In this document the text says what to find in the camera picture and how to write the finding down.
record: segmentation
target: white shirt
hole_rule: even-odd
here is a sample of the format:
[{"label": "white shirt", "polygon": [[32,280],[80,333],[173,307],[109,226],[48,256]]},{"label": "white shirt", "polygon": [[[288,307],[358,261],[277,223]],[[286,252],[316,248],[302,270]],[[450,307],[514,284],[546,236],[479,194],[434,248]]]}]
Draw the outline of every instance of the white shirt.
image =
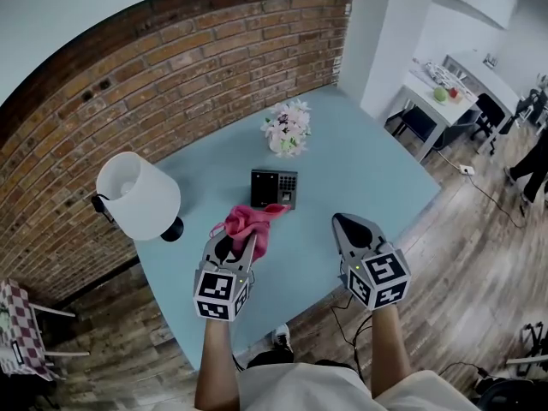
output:
[{"label": "white shirt", "polygon": [[[311,364],[256,366],[239,373],[240,407],[247,411],[477,411],[434,372],[416,372],[375,400],[357,373]],[[182,411],[159,404],[153,411]]]}]

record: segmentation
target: brick wall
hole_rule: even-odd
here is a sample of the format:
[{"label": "brick wall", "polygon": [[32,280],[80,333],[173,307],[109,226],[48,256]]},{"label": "brick wall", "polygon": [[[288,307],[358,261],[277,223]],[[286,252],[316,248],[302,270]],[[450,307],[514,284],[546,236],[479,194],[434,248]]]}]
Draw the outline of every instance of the brick wall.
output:
[{"label": "brick wall", "polygon": [[0,277],[53,302],[134,257],[90,204],[106,160],[336,82],[350,2],[150,0],[64,46],[0,108]]}]

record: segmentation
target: table lamp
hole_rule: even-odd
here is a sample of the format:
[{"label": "table lamp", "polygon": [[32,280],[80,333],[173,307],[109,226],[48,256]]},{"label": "table lamp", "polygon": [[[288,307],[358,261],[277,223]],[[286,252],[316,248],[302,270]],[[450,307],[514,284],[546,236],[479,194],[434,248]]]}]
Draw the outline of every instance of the table lamp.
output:
[{"label": "table lamp", "polygon": [[177,216],[181,191],[173,178],[134,152],[122,152],[101,168],[97,195],[92,198],[96,211],[106,207],[122,231],[136,241],[160,236],[176,241],[183,231]]}]

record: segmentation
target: light blue table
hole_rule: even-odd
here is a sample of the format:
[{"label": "light blue table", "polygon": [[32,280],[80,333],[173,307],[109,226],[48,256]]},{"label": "light blue table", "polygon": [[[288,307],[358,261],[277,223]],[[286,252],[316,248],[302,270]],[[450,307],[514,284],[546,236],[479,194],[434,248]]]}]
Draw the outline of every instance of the light blue table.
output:
[{"label": "light blue table", "polygon": [[253,270],[250,300],[232,324],[236,353],[289,321],[340,284],[334,213],[375,221],[395,240],[439,190],[413,157],[333,86],[302,94],[312,108],[308,151],[278,158],[260,126],[263,110],[167,157],[158,167],[181,187],[182,237],[137,241],[152,292],[194,368],[206,322],[193,304],[194,272],[209,232],[232,206],[249,203],[251,169],[299,172],[297,206],[272,222],[268,252]]}]

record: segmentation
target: person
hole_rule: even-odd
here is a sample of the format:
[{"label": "person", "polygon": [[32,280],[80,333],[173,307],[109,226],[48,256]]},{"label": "person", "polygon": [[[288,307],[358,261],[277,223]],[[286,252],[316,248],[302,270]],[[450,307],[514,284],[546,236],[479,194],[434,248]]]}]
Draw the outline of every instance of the person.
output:
[{"label": "person", "polygon": [[[542,133],[534,148],[513,168],[505,167],[504,173],[511,184],[518,178],[531,175],[523,189],[521,199],[525,207],[534,202],[542,182],[548,173],[548,132]],[[548,204],[548,182],[545,184],[545,204]]]},{"label": "person", "polygon": [[208,319],[205,327],[194,399],[198,410],[477,411],[435,373],[413,372],[396,305],[372,313],[371,391],[350,366],[294,363],[285,325],[273,333],[273,350],[236,375],[229,323]]}]

